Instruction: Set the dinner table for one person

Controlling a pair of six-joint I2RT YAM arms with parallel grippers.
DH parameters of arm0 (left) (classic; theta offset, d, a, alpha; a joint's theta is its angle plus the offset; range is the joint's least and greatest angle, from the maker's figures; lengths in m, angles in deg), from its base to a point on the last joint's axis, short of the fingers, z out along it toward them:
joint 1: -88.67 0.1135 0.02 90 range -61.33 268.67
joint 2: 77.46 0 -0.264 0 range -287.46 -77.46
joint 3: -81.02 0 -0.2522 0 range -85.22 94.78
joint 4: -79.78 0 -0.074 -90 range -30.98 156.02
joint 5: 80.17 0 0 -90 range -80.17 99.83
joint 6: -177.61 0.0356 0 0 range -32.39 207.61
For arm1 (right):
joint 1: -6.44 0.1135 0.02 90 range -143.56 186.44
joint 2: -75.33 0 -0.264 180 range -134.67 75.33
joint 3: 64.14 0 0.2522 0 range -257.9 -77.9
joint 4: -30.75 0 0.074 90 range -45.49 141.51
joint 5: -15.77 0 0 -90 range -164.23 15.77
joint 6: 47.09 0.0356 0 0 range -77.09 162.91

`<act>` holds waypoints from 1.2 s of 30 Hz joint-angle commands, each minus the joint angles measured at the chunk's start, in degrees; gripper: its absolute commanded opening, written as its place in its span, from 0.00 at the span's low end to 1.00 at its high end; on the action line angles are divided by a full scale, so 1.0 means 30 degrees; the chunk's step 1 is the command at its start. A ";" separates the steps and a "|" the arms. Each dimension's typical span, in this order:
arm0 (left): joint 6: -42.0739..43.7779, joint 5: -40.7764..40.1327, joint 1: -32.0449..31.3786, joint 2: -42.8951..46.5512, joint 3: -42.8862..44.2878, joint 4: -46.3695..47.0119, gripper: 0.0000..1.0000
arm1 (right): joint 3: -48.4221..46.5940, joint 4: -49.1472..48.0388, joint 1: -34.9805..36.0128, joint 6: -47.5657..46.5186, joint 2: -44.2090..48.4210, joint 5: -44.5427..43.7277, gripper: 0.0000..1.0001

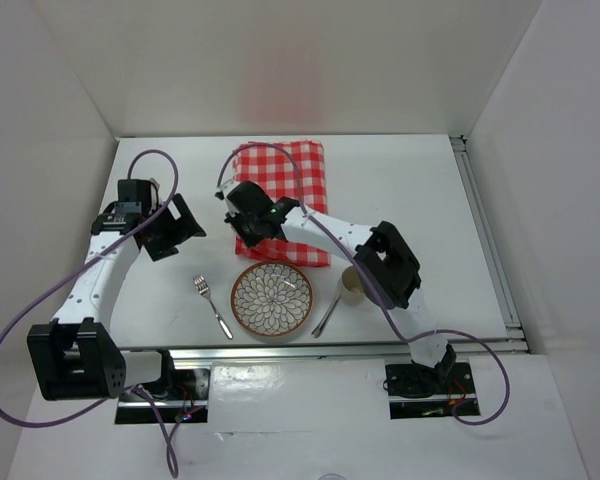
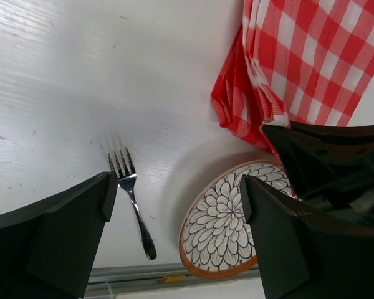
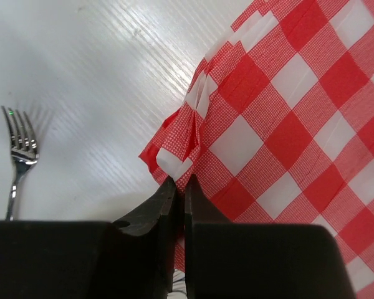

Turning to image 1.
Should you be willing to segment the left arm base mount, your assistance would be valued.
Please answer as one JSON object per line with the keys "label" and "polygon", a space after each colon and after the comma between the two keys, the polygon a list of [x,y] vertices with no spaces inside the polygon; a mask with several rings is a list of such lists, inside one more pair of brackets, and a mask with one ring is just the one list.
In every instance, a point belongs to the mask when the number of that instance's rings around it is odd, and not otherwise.
{"label": "left arm base mount", "polygon": [[[144,389],[153,398],[166,425],[202,424],[208,421],[210,383],[211,367],[195,365],[186,369],[171,368]],[[149,402],[132,391],[119,397],[114,422],[117,425],[158,423]]]}

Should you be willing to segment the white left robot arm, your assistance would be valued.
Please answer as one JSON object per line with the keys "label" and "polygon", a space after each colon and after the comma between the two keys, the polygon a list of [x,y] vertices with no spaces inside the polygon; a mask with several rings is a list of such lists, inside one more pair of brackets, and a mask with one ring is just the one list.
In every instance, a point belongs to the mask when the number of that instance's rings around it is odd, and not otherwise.
{"label": "white left robot arm", "polygon": [[109,327],[128,271],[141,252],[160,261],[206,234],[182,195],[161,200],[153,180],[123,179],[117,194],[91,225],[85,272],[52,319],[27,335],[39,388],[50,401],[122,393],[127,364]]}

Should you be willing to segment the red white checkered cloth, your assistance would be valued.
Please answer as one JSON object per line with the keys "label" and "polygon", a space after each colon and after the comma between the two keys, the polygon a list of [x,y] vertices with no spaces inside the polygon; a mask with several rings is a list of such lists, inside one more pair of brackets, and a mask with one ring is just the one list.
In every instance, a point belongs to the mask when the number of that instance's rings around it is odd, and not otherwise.
{"label": "red white checkered cloth", "polygon": [[[273,147],[252,146],[232,161],[233,179],[252,181],[272,200],[298,197],[296,181],[301,181],[304,203],[318,212],[327,212],[327,182],[324,147],[318,141],[277,142]],[[265,239],[248,247],[237,239],[236,255],[256,261],[282,261],[299,267],[328,267],[330,254],[315,247]]]}

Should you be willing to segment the floral patterned ceramic plate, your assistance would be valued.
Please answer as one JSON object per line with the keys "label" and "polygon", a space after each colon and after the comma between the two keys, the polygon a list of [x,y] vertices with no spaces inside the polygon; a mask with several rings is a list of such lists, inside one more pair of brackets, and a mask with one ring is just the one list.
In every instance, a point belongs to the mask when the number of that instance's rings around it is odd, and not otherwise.
{"label": "floral patterned ceramic plate", "polygon": [[237,277],[230,306],[246,331],[274,339],[302,327],[311,314],[313,300],[312,285],[301,269],[283,262],[260,262]]}

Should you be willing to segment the beige paper cup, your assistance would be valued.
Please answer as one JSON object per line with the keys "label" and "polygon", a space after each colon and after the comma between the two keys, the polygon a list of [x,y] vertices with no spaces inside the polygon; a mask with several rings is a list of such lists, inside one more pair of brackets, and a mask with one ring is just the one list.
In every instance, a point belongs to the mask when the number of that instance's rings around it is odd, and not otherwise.
{"label": "beige paper cup", "polygon": [[363,282],[355,267],[350,266],[342,272],[340,283],[341,296],[346,304],[359,305],[366,299]]}

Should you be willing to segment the silver metal knife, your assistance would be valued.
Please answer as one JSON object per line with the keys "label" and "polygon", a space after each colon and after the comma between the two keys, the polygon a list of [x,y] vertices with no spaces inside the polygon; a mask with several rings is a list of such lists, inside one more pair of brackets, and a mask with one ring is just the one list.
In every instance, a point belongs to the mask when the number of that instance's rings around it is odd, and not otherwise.
{"label": "silver metal knife", "polygon": [[322,316],[320,322],[314,328],[314,330],[311,332],[311,336],[313,338],[319,338],[323,334],[323,332],[324,332],[324,330],[325,330],[328,322],[330,321],[330,319],[331,319],[331,317],[332,317],[335,309],[337,308],[340,300],[341,300],[341,295],[340,294],[337,294],[337,295],[334,296],[334,298],[331,301],[329,307],[327,308],[327,310],[325,311],[324,315]]}

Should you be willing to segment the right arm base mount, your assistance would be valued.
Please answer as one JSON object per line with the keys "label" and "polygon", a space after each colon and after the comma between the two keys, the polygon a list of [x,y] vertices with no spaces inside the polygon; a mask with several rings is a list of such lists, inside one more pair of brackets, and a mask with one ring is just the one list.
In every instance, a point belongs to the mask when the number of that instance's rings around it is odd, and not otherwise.
{"label": "right arm base mount", "polygon": [[460,417],[481,415],[468,362],[456,363],[440,386],[427,386],[413,364],[386,364],[382,387],[392,420],[452,417],[454,408]]}

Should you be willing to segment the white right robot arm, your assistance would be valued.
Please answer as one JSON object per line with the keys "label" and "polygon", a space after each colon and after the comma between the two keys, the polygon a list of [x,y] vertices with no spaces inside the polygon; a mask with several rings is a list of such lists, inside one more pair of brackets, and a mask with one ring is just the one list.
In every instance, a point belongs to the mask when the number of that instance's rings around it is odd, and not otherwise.
{"label": "white right robot arm", "polygon": [[227,206],[225,222],[248,247],[277,240],[349,261],[367,299],[408,346],[420,387],[437,392],[449,383],[456,353],[435,330],[421,290],[420,263],[393,224],[360,225],[320,213],[300,199],[274,201],[252,181],[220,182],[215,196]]}

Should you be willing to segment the silver metal fork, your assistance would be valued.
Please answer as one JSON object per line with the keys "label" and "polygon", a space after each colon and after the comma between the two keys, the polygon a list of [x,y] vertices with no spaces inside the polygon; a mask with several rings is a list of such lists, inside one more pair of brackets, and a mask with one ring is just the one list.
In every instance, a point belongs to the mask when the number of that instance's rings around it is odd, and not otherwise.
{"label": "silver metal fork", "polygon": [[213,302],[211,289],[210,289],[209,285],[207,284],[205,278],[202,275],[195,275],[193,277],[193,282],[194,282],[194,285],[195,285],[198,293],[209,303],[224,336],[228,340],[233,340],[234,335],[233,335],[231,329],[229,328],[229,325],[227,324],[227,322],[221,315],[220,311],[216,307],[215,303]]}

